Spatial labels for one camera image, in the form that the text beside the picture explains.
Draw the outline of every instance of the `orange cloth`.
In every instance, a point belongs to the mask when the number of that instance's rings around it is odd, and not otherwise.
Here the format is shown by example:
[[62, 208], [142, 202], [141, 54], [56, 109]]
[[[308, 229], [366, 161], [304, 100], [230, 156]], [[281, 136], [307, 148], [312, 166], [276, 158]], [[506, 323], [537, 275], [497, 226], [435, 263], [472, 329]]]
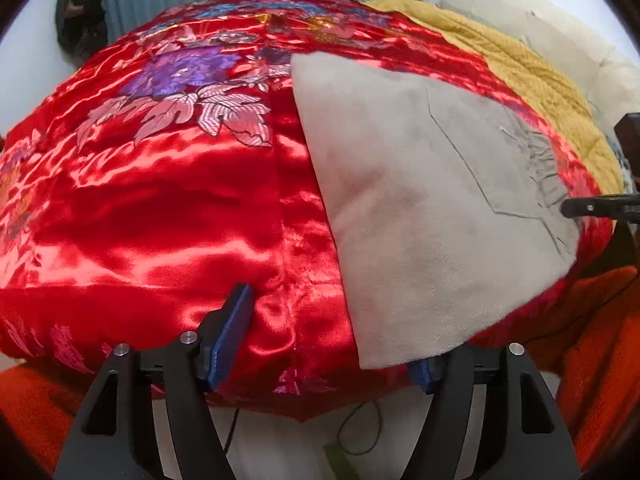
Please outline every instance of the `orange cloth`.
[[556, 401], [584, 468], [640, 399], [640, 280], [622, 267], [581, 280], [561, 303], [518, 327], [536, 365], [562, 377]]
[[[558, 406], [581, 466], [604, 451], [640, 399], [640, 280], [623, 267], [577, 282], [564, 300], [524, 326], [541, 370], [562, 377]], [[91, 377], [39, 362], [0, 374], [0, 412], [40, 466], [52, 473]]]
[[71, 423], [92, 379], [53, 362], [40, 361], [0, 374], [0, 414], [49, 475], [55, 471]]

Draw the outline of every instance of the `floral embroidery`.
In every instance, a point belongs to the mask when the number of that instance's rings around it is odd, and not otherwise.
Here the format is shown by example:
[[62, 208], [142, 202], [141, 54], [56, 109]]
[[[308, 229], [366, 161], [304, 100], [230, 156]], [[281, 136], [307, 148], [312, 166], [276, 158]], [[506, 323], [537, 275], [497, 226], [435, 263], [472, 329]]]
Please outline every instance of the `floral embroidery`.
[[299, 396], [303, 393], [325, 394], [336, 390], [327, 384], [326, 379], [309, 373], [299, 376], [298, 370], [294, 367], [287, 368], [280, 374], [278, 384], [279, 386], [273, 390], [276, 394]]
[[3, 319], [3, 321], [9, 338], [24, 354], [31, 357], [40, 357], [45, 354], [44, 347], [35, 336], [35, 330], [32, 328], [28, 333], [21, 318], [18, 318], [16, 323], [18, 326], [10, 323], [8, 319]]
[[418, 36], [404, 30], [393, 30], [391, 28], [385, 29], [385, 33], [391, 38], [402, 40], [402, 42], [409, 48], [409, 50], [421, 52], [422, 54], [426, 54], [432, 59], [435, 59], [435, 54], [427, 45], [424, 44], [424, 41], [421, 40], [421, 38], [419, 38]]
[[144, 33], [140, 33], [138, 34], [136, 43], [141, 46], [134, 54], [133, 59], [130, 61], [124, 61], [121, 65], [116, 63], [118, 68], [129, 65], [143, 52], [151, 49], [156, 50], [155, 56], [161, 56], [162, 54], [167, 54], [168, 52], [173, 52], [174, 50], [180, 50], [182, 48], [196, 48], [218, 44], [218, 42], [212, 38], [199, 38], [189, 25], [183, 25], [179, 28], [167, 28], [152, 36], [146, 36]]
[[269, 20], [267, 30], [271, 34], [292, 34], [301, 40], [308, 40], [308, 35], [313, 35], [313, 40], [319, 43], [332, 43], [341, 46], [357, 47], [363, 50], [370, 48], [388, 48], [388, 41], [355, 39], [358, 29], [348, 23], [346, 16], [310, 16], [297, 19], [296, 22], [305, 22], [306, 29], [295, 30], [285, 16], [273, 16]]
[[295, 2], [293, 0], [263, 0], [241, 2], [237, 4], [213, 4], [208, 9], [199, 12], [196, 17], [218, 18], [231, 12], [235, 12], [236, 10], [252, 12], [257, 9], [296, 10], [302, 14], [308, 14], [309, 16], [326, 14], [326, 11], [322, 7], [308, 2]]
[[100, 350], [102, 350], [105, 357], [109, 357], [109, 354], [113, 352], [113, 346], [107, 345], [107, 343], [102, 343]]
[[190, 10], [193, 9], [193, 7], [197, 6], [197, 5], [201, 5], [204, 4], [205, 2], [193, 2], [190, 4], [181, 4], [175, 7], [169, 7], [165, 12], [161, 12], [160, 14], [158, 14], [158, 18], [160, 16], [175, 16], [176, 14], [180, 14], [181, 12], [184, 12], [185, 10]]
[[9, 192], [20, 178], [20, 169], [17, 166], [6, 171], [0, 171], [0, 208], [4, 209], [9, 200]]
[[53, 343], [53, 357], [74, 370], [85, 374], [92, 373], [84, 364], [80, 352], [74, 347], [71, 329], [68, 326], [54, 325], [50, 336]]
[[164, 97], [184, 91], [186, 86], [204, 86], [226, 79], [226, 69], [240, 59], [222, 54], [222, 47], [188, 48], [156, 57], [123, 89], [133, 97]]
[[259, 96], [237, 92], [257, 89], [267, 92], [270, 80], [277, 82], [289, 75], [291, 54], [263, 48], [245, 56], [245, 74], [228, 79], [226, 71], [241, 59], [238, 54], [222, 52], [222, 47], [190, 48], [161, 54], [146, 65], [122, 92], [127, 94], [106, 100], [92, 110], [76, 130], [81, 149], [94, 126], [121, 116], [123, 121], [139, 117], [142, 125], [134, 143], [171, 124], [189, 121], [199, 110], [198, 126], [215, 137], [222, 126], [247, 146], [270, 146], [270, 128], [264, 115], [270, 109]]
[[149, 38], [151, 36], [158, 34], [159, 32], [164, 32], [169, 28], [174, 28], [175, 25], [177, 25], [181, 21], [182, 20], [180, 18], [172, 18], [170, 20], [167, 20], [166, 22], [158, 23], [157, 25], [154, 25], [151, 28], [148, 28], [146, 30], [143, 30], [142, 32], [139, 32], [138, 38], [143, 38], [143, 39]]
[[132, 57], [130, 57], [129, 59], [119, 59], [118, 62], [113, 65], [113, 68], [111, 69], [111, 71], [114, 72], [114, 71], [119, 70], [121, 68], [126, 68], [131, 63], [133, 63], [134, 61], [136, 61], [137, 59], [142, 57], [142, 55], [144, 53], [145, 53], [145, 49], [142, 48], [142, 47], [139, 47], [136, 50], [136, 53]]
[[9, 213], [6, 225], [0, 227], [2, 254], [9, 253], [14, 247], [18, 248], [18, 254], [22, 253], [22, 248], [29, 238], [29, 224], [44, 209], [44, 205], [32, 208], [32, 200], [31, 194], [21, 197]]
[[219, 43], [255, 43], [258, 40], [258, 35], [222, 28], [211, 39]]
[[389, 27], [392, 15], [385, 12], [375, 12], [367, 7], [343, 7], [341, 12], [350, 15], [351, 18], [359, 22], [375, 25], [376, 27]]
[[27, 137], [16, 142], [9, 150], [4, 152], [2, 158], [6, 160], [2, 166], [0, 166], [0, 175], [14, 170], [23, 160], [33, 155], [41, 138], [42, 134], [38, 130], [33, 130], [31, 132], [31, 138]]

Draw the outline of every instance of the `yellow blanket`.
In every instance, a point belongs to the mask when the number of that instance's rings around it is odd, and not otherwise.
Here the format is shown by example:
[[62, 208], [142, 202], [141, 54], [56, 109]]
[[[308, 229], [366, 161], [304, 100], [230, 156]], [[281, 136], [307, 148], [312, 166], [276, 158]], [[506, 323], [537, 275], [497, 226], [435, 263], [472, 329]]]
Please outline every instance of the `yellow blanket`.
[[563, 136], [583, 161], [603, 194], [622, 193], [620, 165], [593, 122], [577, 86], [518, 40], [450, 10], [416, 0], [373, 0], [367, 5], [402, 12], [445, 40], [484, 57], [489, 69]]

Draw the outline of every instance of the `metal screw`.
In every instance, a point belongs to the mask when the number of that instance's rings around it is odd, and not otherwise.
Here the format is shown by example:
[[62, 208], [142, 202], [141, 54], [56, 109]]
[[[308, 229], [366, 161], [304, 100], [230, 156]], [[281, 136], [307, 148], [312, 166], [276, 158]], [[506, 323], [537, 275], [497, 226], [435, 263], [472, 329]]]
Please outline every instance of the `metal screw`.
[[126, 343], [120, 343], [119, 345], [116, 345], [116, 348], [113, 349], [113, 353], [116, 354], [118, 357], [122, 357], [123, 355], [127, 355], [129, 353], [129, 345]]
[[524, 346], [522, 346], [520, 343], [511, 343], [509, 345], [509, 352], [511, 352], [513, 355], [522, 355], [524, 354]]
[[188, 345], [193, 343], [198, 338], [198, 333], [193, 330], [189, 330], [188, 332], [182, 332], [180, 334], [180, 342]]

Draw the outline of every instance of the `blue gripper pad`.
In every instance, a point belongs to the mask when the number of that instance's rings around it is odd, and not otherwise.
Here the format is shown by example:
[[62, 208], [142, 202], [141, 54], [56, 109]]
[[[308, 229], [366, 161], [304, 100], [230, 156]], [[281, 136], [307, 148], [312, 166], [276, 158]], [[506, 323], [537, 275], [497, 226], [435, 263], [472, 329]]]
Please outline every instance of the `blue gripper pad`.
[[223, 309], [228, 316], [218, 339], [210, 347], [207, 383], [215, 391], [231, 372], [238, 348], [254, 312], [254, 294], [249, 285], [238, 285], [231, 293]]
[[434, 356], [411, 361], [406, 368], [411, 382], [420, 386], [426, 394], [432, 394], [436, 384], [442, 380], [444, 361], [442, 356]]

